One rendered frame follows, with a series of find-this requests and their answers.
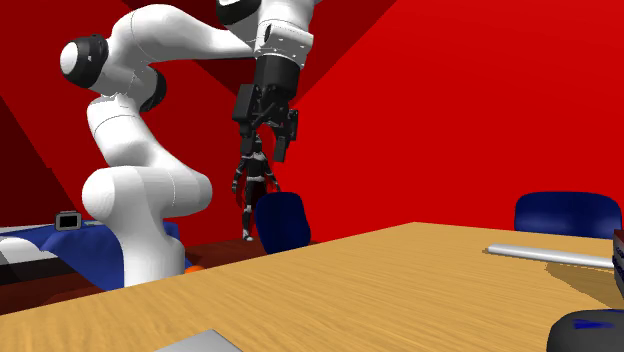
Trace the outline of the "black humanoid figure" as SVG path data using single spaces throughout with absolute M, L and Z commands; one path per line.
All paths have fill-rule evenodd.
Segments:
M 259 136 L 255 137 L 251 152 L 243 154 L 240 158 L 232 181 L 233 193 L 237 192 L 238 181 L 242 175 L 245 175 L 242 239 L 250 242 L 253 240 L 250 232 L 251 216 L 259 198 L 267 193 L 266 178 L 269 178 L 273 182 L 277 191 L 281 190 L 277 178 L 273 174 L 268 159 L 263 152 L 262 139 Z

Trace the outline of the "dark blue chair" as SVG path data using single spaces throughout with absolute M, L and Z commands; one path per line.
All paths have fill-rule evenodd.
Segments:
M 267 254 L 305 247 L 311 229 L 301 197 L 293 192 L 274 192 L 261 197 L 254 212 L 259 239 Z
M 622 221 L 615 200 L 589 192 L 532 192 L 521 196 L 514 209 L 514 229 L 522 232 L 611 239 Z

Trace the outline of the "bed with blue cover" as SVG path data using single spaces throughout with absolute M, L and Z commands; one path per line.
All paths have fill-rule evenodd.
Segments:
M 102 290 L 126 285 L 121 245 L 105 225 L 57 231 L 53 224 L 0 233 L 0 253 L 8 264 L 24 264 L 54 256 Z

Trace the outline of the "small grey screen device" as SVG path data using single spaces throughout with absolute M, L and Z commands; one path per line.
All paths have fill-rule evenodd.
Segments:
M 82 227 L 82 216 L 77 211 L 61 211 L 55 215 L 56 231 L 79 230 Z

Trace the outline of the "wooden table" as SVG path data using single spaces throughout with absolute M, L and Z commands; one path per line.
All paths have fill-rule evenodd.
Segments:
M 0 316 L 0 352 L 154 352 L 214 329 L 244 352 L 544 352 L 576 310 L 624 309 L 600 239 L 410 223 Z

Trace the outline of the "flat grey slab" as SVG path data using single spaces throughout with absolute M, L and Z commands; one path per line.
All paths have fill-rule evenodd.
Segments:
M 206 330 L 154 352 L 242 352 L 215 330 Z

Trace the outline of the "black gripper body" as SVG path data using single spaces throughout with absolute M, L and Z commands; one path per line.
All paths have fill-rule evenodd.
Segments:
M 277 56 L 263 55 L 256 60 L 254 84 L 260 89 L 258 112 L 263 122 L 280 127 L 289 112 L 289 103 L 297 94 L 300 67 L 294 61 Z

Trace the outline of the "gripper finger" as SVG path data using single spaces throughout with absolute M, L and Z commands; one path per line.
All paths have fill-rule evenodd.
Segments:
M 252 152 L 256 131 L 261 122 L 261 98 L 262 89 L 258 85 L 242 84 L 240 86 L 232 120 L 239 125 L 240 152 L 242 155 Z
M 291 141 L 297 137 L 299 112 L 296 109 L 290 109 L 286 115 L 286 119 L 279 126 L 272 128 L 275 135 L 276 143 L 274 148 L 273 159 L 276 162 L 284 162 L 286 151 Z

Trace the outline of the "silver rod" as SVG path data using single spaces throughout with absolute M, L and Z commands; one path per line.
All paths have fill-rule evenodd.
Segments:
M 495 255 L 553 262 L 567 265 L 613 269 L 611 259 L 586 254 L 558 250 L 494 243 L 487 247 L 487 252 Z

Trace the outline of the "black rounded object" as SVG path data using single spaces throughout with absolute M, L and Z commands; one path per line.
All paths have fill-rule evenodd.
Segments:
M 550 329 L 546 352 L 624 352 L 624 310 L 564 315 Z

